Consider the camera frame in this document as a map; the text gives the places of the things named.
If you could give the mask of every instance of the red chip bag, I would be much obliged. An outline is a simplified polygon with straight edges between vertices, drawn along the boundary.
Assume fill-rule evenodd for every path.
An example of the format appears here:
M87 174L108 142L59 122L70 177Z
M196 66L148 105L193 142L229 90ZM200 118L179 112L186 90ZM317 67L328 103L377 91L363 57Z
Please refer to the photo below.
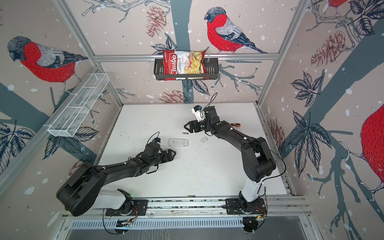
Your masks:
M203 64L205 50L202 52L193 51L163 51L164 74L199 74L207 73ZM164 80L184 80L182 78L165 78Z

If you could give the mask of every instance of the white wire basket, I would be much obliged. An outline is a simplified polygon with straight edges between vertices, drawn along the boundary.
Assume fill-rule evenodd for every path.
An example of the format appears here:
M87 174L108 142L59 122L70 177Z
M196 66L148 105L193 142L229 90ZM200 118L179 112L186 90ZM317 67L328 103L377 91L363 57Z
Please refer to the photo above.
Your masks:
M74 93L74 98L52 123L48 132L55 137L73 137L109 81L105 73L89 74L84 86Z

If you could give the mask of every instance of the white table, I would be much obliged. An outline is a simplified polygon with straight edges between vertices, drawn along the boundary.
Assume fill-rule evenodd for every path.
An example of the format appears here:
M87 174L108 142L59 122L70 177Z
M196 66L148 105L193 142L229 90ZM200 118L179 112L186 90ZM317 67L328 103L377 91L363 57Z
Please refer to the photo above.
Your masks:
M106 145L99 165L123 162L142 152L149 137L160 131L162 149L176 151L175 159L159 165L157 172L112 182L103 189L124 189L132 197L185 197L187 195L234 196L244 186L247 176L238 149L223 139L204 132L187 132L184 124L195 120L195 104L124 105ZM253 103L215 103L221 120L240 123L237 130L252 137L263 137ZM206 143L200 140L207 137ZM189 140L188 147L168 147L169 138ZM271 176L278 175L275 169ZM286 194L280 177L265 181L266 193Z

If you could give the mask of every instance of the bird head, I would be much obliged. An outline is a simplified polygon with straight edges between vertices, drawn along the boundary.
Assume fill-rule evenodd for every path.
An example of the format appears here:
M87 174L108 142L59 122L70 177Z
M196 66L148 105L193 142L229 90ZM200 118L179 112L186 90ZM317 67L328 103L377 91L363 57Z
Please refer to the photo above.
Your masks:
M212 23L214 19L221 14L226 15L224 8L213 7L207 11L207 14L204 17L204 20L207 20L209 23Z
M23 36L17 36L11 39L8 43L8 51L13 61L20 59L20 61L25 61L26 57L24 54L24 47L32 41L29 38Z

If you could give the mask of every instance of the black mounting plate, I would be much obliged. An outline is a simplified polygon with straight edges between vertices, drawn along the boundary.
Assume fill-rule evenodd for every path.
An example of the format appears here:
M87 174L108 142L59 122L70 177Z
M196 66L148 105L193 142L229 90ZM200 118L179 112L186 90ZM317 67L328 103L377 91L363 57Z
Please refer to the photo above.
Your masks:
M148 207L148 200L132 200L132 206L137 207L139 210L139 216L145 216L145 213L147 212L147 207ZM121 217L121 216L136 216L136 211L132 209L132 211L129 214L122 214L119 209L107 209L105 212L106 216L109 217Z
M240 202L238 198L229 198L225 200L225 206L227 208L227 214L233 215L233 214L259 214L264 215L266 213L266 207L264 204L264 199L258 198L252 202L254 207L252 208L251 212L244 212L241 210Z

